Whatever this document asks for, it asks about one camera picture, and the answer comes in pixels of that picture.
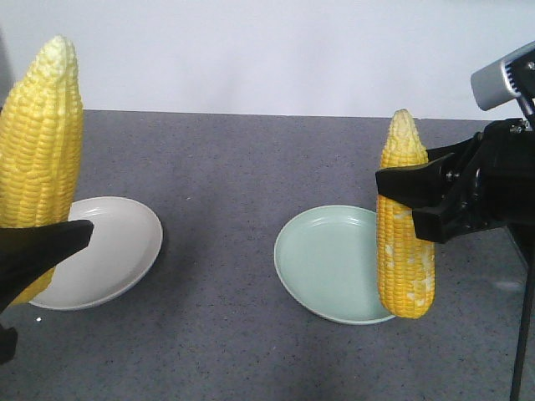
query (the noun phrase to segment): corn on the cob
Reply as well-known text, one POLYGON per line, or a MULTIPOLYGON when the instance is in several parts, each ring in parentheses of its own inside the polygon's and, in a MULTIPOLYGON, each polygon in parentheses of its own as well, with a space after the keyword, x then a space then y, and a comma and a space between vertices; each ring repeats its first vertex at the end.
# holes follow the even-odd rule
MULTIPOLYGON (((381 168, 428 161, 412 116, 395 112, 381 156, 381 168)), ((377 199, 377 267, 380 300, 399 317, 418 318, 435 297, 434 243, 415 237, 411 210, 395 200, 377 199)))
MULTIPOLYGON (((0 114, 0 226, 66 221, 79 174, 83 109, 73 44, 56 36, 13 86, 0 114)), ((50 283, 51 269, 13 303, 50 283)))

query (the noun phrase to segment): white plate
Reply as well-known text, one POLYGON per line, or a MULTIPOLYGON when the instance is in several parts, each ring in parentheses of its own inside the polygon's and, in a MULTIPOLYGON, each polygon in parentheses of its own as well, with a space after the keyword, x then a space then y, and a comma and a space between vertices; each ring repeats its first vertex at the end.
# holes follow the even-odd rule
POLYGON ((275 267, 288 292, 328 320, 371 324, 394 317, 377 290, 375 213, 320 206, 295 216, 275 242, 275 267))
POLYGON ((92 221, 91 241, 56 266, 48 288, 30 302, 37 307, 73 311, 110 301, 149 271, 161 248, 158 217, 135 200, 80 200, 71 206, 69 220, 92 221))

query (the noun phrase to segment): gray table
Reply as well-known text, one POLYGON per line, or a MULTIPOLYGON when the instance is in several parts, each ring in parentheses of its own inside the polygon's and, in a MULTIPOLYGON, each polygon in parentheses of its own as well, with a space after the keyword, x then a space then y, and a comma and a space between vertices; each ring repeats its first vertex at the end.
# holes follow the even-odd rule
MULTIPOLYGON (((273 243, 290 218, 328 204, 375 209, 388 124, 88 111, 77 199, 147 204, 164 246, 105 305, 7 310, 20 340, 0 367, 0 399, 508 399, 525 271, 503 229, 437 246, 436 301, 419 320, 328 322, 278 280, 273 243)), ((428 147, 485 126, 417 124, 428 147)))

